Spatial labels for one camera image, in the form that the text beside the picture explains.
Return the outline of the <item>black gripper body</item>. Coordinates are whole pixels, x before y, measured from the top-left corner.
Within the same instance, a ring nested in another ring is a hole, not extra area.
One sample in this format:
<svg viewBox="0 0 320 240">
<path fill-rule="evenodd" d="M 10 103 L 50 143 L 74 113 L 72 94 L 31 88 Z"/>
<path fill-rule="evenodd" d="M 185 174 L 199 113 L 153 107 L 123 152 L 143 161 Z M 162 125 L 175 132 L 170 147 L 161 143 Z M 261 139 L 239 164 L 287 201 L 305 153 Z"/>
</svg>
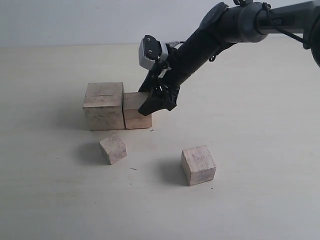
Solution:
<svg viewBox="0 0 320 240">
<path fill-rule="evenodd" d="M 152 73 L 149 95 L 152 92 L 168 93 L 175 97 L 176 106 L 182 83 L 204 63 L 213 61 L 219 50 L 220 44 L 213 40 L 187 40 L 179 48 L 169 45 L 167 59 L 156 62 L 148 70 Z"/>
</svg>

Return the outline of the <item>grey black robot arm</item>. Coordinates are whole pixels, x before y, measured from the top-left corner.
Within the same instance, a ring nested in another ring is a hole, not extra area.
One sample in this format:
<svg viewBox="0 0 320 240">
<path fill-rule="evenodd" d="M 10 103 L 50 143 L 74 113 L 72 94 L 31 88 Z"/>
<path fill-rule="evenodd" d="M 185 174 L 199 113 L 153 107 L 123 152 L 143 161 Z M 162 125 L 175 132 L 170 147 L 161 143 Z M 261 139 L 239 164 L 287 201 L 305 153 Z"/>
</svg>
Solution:
<svg viewBox="0 0 320 240">
<path fill-rule="evenodd" d="M 259 43 L 283 34 L 311 51 L 320 61 L 320 3 L 317 0 L 272 8 L 267 2 L 237 0 L 233 7 L 216 4 L 197 29 L 183 41 L 164 42 L 145 35 L 139 45 L 139 65 L 148 73 L 139 91 L 147 93 L 139 106 L 143 116 L 177 105 L 181 85 L 206 62 L 239 43 Z"/>
</svg>

